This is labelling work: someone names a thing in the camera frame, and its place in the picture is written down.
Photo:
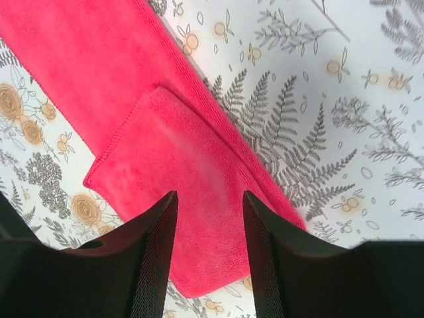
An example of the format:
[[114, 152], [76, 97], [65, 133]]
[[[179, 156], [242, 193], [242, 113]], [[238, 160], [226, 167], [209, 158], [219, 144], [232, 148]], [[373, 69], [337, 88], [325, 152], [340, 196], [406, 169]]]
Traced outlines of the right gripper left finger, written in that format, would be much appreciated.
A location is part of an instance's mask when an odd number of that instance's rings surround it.
[[178, 215], [168, 192], [77, 249], [42, 244], [1, 198], [2, 317], [161, 317]]

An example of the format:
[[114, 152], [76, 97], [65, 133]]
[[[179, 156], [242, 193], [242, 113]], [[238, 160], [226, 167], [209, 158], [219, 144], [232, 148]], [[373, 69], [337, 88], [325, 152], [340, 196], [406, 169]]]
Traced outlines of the floral table mat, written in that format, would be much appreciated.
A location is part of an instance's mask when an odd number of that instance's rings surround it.
[[316, 237], [423, 238], [422, 1], [2, 1], [1, 192], [47, 246], [116, 229], [83, 179], [151, 80]]

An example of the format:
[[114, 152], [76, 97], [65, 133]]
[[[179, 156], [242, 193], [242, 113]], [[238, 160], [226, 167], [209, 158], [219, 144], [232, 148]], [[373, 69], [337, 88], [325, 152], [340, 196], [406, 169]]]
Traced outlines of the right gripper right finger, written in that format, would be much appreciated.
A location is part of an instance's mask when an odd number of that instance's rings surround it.
[[243, 196], [258, 317], [422, 317], [423, 242], [369, 240], [346, 249]]

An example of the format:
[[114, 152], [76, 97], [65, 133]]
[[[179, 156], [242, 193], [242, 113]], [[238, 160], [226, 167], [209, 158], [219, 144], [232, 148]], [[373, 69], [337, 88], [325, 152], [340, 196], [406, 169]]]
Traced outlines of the pink red towel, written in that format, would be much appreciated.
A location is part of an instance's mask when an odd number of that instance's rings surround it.
[[147, 1], [2, 1], [1, 37], [95, 155], [83, 183], [122, 220], [177, 192], [182, 295], [248, 275], [245, 191], [304, 228]]

